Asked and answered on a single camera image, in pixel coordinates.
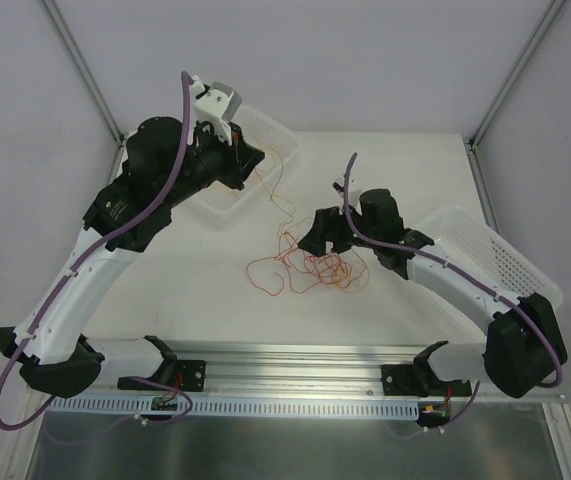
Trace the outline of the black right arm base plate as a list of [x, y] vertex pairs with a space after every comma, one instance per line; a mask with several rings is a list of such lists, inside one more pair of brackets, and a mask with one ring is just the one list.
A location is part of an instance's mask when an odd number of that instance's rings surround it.
[[380, 366], [381, 383], [385, 396], [469, 397], [469, 381], [440, 380], [429, 366], [417, 364], [383, 364]]

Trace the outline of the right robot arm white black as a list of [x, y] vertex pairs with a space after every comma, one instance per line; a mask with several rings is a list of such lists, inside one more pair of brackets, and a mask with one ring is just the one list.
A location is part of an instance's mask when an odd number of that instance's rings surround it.
[[559, 289], [500, 235], [458, 207], [433, 212], [412, 229], [387, 189], [321, 208], [299, 241], [315, 257], [353, 248], [444, 300], [481, 331], [475, 342], [441, 340], [384, 377], [405, 395], [438, 395], [467, 381], [490, 382], [521, 398], [562, 381], [568, 353], [556, 319]]

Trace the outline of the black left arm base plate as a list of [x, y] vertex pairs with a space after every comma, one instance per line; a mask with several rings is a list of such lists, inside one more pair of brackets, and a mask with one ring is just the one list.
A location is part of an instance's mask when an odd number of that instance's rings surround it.
[[184, 392], [202, 392], [206, 366], [204, 360], [165, 359], [153, 374], [143, 379]]

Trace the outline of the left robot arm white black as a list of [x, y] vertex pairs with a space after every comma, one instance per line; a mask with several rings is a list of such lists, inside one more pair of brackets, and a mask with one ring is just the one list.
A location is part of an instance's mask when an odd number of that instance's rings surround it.
[[214, 134], [209, 121], [194, 131], [172, 117], [153, 117], [125, 142], [120, 174], [99, 191], [66, 265], [32, 320], [0, 328], [0, 351], [15, 357], [19, 374], [34, 390], [70, 398], [95, 383], [134, 390], [143, 379], [154, 389], [172, 386], [183, 368], [154, 335], [135, 340], [97, 340], [83, 330], [116, 279], [172, 221], [174, 207], [213, 183], [241, 190], [264, 160], [239, 125], [231, 140]]

